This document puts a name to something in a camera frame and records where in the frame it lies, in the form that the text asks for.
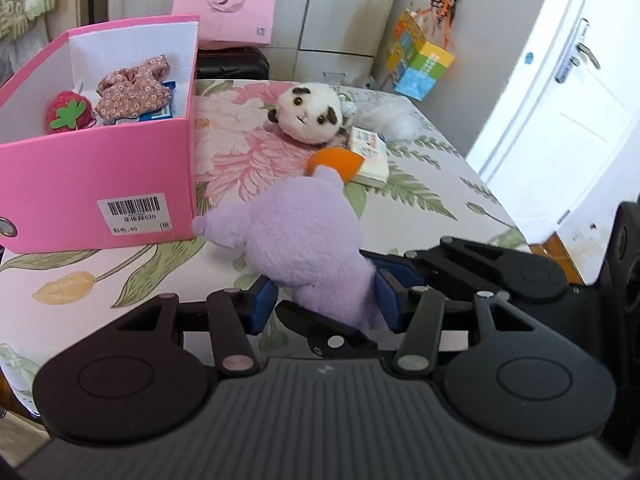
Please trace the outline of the purple plush toy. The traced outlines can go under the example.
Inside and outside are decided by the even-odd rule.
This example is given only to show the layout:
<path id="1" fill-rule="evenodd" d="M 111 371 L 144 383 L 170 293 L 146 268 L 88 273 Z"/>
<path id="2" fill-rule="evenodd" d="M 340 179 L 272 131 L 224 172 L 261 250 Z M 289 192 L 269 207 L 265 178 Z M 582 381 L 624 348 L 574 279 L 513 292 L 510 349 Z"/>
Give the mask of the purple plush toy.
<path id="1" fill-rule="evenodd" d="M 242 249 L 253 270 L 291 289 L 303 308 L 358 330 L 383 325 L 375 268 L 361 255 L 359 219 L 335 169 L 319 166 L 310 177 L 278 182 L 246 203 L 213 208 L 196 217 L 192 229 L 219 246 Z"/>

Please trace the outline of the orange sponge egg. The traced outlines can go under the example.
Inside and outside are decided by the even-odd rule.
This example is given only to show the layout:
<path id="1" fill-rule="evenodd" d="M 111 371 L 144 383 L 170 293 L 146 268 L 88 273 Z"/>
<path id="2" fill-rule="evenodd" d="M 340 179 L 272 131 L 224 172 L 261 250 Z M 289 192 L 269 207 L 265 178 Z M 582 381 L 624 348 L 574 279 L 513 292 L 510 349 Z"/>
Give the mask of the orange sponge egg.
<path id="1" fill-rule="evenodd" d="M 334 169 L 342 181 L 347 183 L 358 174 L 363 163 L 364 158 L 348 148 L 331 146 L 322 148 L 309 157 L 306 174 L 312 176 L 318 167 L 326 166 Z"/>

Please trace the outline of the white panda plush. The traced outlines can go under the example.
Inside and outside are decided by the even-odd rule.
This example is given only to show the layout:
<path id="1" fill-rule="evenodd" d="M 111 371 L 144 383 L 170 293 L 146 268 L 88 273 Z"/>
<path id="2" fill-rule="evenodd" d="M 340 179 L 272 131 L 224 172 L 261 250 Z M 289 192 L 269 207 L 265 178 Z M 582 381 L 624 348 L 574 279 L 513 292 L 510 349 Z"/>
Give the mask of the white panda plush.
<path id="1" fill-rule="evenodd" d="M 280 94 L 267 118 L 294 141 L 326 145 L 346 133 L 356 115 L 356 104 L 347 94 L 328 84 L 305 82 Z"/>

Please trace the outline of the floral fabric scrunchie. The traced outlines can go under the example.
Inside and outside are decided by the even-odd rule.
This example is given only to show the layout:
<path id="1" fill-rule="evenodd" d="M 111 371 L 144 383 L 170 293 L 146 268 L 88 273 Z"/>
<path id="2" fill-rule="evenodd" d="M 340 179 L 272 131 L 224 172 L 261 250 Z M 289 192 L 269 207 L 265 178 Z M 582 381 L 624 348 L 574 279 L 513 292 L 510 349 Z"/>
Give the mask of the floral fabric scrunchie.
<path id="1" fill-rule="evenodd" d="M 163 85 L 169 73 L 167 58 L 160 55 L 106 75 L 96 88 L 100 97 L 96 114 L 104 122 L 114 122 L 136 119 L 145 113 L 160 110 L 171 97 L 170 90 Z"/>

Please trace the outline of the red strawberry plush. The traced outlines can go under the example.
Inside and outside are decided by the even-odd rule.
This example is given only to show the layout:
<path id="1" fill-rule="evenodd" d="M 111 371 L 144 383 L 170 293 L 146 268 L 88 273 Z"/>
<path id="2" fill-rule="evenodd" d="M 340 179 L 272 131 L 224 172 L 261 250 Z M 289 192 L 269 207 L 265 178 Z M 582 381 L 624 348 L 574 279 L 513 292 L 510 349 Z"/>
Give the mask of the red strawberry plush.
<path id="1" fill-rule="evenodd" d="M 44 118 L 47 133 L 77 131 L 95 124 L 91 102 L 79 93 L 68 90 L 55 96 Z"/>

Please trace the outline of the white door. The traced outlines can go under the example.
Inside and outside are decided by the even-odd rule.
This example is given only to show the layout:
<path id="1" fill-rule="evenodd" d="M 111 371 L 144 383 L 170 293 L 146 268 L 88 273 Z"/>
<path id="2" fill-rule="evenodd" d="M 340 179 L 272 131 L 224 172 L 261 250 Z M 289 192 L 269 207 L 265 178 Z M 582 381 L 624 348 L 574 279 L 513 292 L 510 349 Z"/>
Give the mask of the white door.
<path id="1" fill-rule="evenodd" d="M 554 75 L 581 18 L 582 59 Z M 639 114 L 639 0 L 544 0 L 468 161 L 530 244 L 546 240 L 594 187 Z"/>

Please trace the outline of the pink storage box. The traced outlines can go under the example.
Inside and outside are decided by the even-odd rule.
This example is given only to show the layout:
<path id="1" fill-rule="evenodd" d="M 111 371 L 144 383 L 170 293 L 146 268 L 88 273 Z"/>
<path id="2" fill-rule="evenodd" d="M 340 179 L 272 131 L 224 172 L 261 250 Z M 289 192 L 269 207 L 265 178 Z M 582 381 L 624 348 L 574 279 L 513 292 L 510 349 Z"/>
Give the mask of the pink storage box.
<path id="1" fill-rule="evenodd" d="M 187 240 L 195 214 L 198 18 L 128 18 L 64 32 L 1 88 L 1 244 L 64 252 Z M 91 102 L 107 74 L 165 55 L 172 116 L 47 133 L 63 90 Z"/>

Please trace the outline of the white tissue pack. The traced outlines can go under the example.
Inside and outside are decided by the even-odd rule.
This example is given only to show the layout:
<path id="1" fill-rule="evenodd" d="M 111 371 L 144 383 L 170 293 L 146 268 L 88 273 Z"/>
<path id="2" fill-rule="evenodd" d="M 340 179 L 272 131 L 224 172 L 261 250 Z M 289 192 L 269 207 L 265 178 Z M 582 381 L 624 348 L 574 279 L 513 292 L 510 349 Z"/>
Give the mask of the white tissue pack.
<path id="1" fill-rule="evenodd" d="M 382 136 L 373 131 L 352 127 L 348 147 L 363 158 L 363 163 L 352 180 L 370 188 L 384 188 L 390 176 L 390 165 Z"/>

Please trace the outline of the white fluffy puff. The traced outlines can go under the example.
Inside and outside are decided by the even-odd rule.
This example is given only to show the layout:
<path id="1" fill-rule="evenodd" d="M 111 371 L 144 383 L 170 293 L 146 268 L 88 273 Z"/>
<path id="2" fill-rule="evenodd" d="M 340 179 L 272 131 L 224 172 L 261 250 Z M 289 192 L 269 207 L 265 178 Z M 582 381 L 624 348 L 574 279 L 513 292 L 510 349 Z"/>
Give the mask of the white fluffy puff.
<path id="1" fill-rule="evenodd" d="M 404 96 L 381 94 L 357 103 L 354 125 L 384 136 L 387 142 L 416 139 L 422 115 Z"/>

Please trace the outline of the colourful gift bag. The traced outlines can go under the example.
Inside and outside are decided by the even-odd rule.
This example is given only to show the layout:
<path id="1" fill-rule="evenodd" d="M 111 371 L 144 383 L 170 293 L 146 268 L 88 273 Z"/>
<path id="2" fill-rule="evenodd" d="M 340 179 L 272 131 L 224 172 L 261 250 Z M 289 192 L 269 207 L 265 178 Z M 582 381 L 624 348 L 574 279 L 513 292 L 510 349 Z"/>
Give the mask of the colourful gift bag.
<path id="1" fill-rule="evenodd" d="M 423 101 L 455 59 L 447 11 L 406 9 L 400 14 L 386 55 L 397 93 Z"/>

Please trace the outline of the black suitcase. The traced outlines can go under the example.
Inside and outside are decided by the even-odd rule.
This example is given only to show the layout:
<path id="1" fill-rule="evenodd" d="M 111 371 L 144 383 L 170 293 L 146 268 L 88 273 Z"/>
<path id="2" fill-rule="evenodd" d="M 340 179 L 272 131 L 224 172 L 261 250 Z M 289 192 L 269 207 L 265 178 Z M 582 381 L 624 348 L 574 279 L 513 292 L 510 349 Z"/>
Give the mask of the black suitcase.
<path id="1" fill-rule="evenodd" d="M 255 47 L 199 50 L 196 56 L 198 79 L 268 80 L 269 72 L 267 58 Z"/>

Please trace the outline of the white wardrobe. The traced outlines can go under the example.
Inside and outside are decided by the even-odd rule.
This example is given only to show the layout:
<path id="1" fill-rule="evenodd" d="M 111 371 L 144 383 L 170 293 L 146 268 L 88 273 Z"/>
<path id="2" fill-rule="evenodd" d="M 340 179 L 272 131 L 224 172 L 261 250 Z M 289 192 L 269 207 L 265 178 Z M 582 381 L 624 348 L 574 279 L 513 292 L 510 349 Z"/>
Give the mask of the white wardrobe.
<path id="1" fill-rule="evenodd" d="M 358 86 L 369 78 L 394 0 L 277 0 L 262 53 L 274 80 Z M 108 0 L 108 17 L 170 12 L 172 0 Z"/>

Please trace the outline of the pink paper shopping bag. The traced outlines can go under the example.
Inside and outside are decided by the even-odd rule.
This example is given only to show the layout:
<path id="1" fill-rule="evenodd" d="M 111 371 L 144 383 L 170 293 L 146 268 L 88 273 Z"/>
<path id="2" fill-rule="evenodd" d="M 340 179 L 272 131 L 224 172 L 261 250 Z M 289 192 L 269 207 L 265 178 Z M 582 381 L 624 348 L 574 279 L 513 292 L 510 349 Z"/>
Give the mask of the pink paper shopping bag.
<path id="1" fill-rule="evenodd" d="M 272 38 L 277 0 L 174 0 L 171 12 L 198 17 L 203 50 L 265 47 Z"/>

